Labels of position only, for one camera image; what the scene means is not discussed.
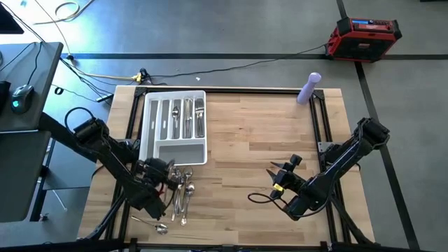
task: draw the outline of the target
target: wooden tabletop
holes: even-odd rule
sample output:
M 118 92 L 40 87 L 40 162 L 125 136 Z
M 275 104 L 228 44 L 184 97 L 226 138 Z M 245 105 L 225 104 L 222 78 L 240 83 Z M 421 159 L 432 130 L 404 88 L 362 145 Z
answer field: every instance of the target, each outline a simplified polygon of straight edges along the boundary
M 120 86 L 115 91 L 108 126 L 116 139 L 125 138 L 134 90 L 132 86 Z M 333 141 L 346 141 L 351 131 L 341 90 L 323 91 Z M 196 190 L 190 201 L 188 224 L 180 226 L 180 217 L 171 222 L 171 206 L 161 220 L 168 225 L 168 234 L 158 235 L 148 225 L 129 219 L 126 240 L 137 238 L 139 243 L 150 244 L 266 246 L 317 246 L 320 241 L 329 242 L 325 211 L 292 221 L 273 204 L 247 200 L 249 193 L 270 193 L 272 181 L 265 170 L 277 172 L 271 161 L 285 162 L 292 154 L 298 154 L 303 161 L 295 169 L 297 174 L 307 179 L 319 172 L 309 105 L 300 106 L 295 99 L 296 96 L 287 94 L 207 94 L 208 162 L 193 167 L 190 180 Z M 141 111 L 141 106 L 143 99 L 137 111 Z M 134 137 L 138 123 L 135 125 Z M 346 210 L 365 236 L 374 240 L 359 170 L 351 169 L 341 184 Z M 114 187 L 115 180 L 106 169 L 95 175 L 79 237 L 88 235 L 109 210 Z M 292 196 L 288 192 L 284 199 L 288 201 Z M 131 215 L 156 223 L 144 210 L 131 208 Z M 337 213 L 335 217 L 337 236 L 342 240 Z M 121 212 L 115 220 L 115 237 L 120 219 Z

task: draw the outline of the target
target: gray floor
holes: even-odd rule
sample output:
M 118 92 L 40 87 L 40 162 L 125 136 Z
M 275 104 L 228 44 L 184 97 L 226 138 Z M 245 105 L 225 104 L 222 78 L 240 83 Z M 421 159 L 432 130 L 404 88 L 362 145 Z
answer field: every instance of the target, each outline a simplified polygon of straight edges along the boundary
M 42 1 L 48 10 L 51 1 Z M 83 5 L 87 0 L 79 1 Z M 391 54 L 448 53 L 448 3 L 418 0 L 345 0 L 350 16 L 397 19 L 403 38 Z M 17 14 L 35 9 L 12 2 Z M 73 22 L 61 23 L 73 53 L 294 53 L 325 43 L 339 17 L 329 0 L 96 0 Z M 35 15 L 37 20 L 44 15 Z M 48 41 L 61 41 L 53 24 L 35 26 Z M 31 34 L 1 36 L 2 43 L 24 43 Z M 98 74 L 131 76 L 145 67 L 150 74 L 176 74 L 247 64 L 249 60 L 79 60 L 79 67 Z M 448 115 L 446 61 L 381 61 L 364 64 L 380 120 L 391 130 L 389 149 L 416 235 L 423 249 L 445 251 L 448 239 L 448 191 L 444 178 L 447 137 L 441 133 Z M 368 116 L 354 65 L 350 62 L 288 60 L 223 73 L 157 79 L 168 85 L 300 87 L 319 71 L 322 88 L 342 88 L 352 128 Z M 59 65 L 54 84 L 96 98 L 84 84 Z M 95 83 L 105 90 L 114 87 Z M 106 119 L 108 106 L 64 93 L 51 95 L 45 111 L 62 120 L 66 111 L 83 105 Z M 74 118 L 74 125 L 84 118 Z M 361 162 L 362 179 L 377 241 L 406 247 L 384 166 L 378 153 Z M 88 179 L 92 167 L 87 167 Z M 71 241 L 76 238 L 88 189 L 61 190 L 65 212 L 52 193 L 45 201 L 46 223 L 0 225 L 2 246 Z

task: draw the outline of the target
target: cutlery tray compartment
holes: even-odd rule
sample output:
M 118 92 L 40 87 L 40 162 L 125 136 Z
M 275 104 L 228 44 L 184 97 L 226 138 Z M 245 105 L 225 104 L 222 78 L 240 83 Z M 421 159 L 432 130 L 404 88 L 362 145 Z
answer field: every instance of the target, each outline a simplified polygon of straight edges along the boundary
M 204 91 L 151 92 L 145 95 L 139 159 L 150 157 L 165 162 L 175 159 L 175 165 L 203 165 L 207 162 Z

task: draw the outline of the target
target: yellow label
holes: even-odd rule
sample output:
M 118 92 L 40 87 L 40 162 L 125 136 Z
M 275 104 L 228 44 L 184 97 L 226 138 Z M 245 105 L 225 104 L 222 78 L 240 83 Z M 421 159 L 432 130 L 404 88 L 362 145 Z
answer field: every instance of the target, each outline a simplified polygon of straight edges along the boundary
M 283 189 L 279 184 L 275 184 L 274 185 L 275 190 L 279 190 L 281 192 L 283 192 L 285 189 Z

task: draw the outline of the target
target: lavender water bottle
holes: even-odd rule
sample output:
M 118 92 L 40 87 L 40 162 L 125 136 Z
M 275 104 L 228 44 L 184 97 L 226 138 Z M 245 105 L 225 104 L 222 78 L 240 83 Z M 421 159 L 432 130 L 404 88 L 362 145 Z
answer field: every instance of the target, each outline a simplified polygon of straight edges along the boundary
M 314 87 L 321 81 L 322 77 L 319 73 L 311 73 L 308 77 L 308 82 L 305 84 L 297 96 L 297 103 L 304 105 L 308 103 L 309 98 L 313 94 Z

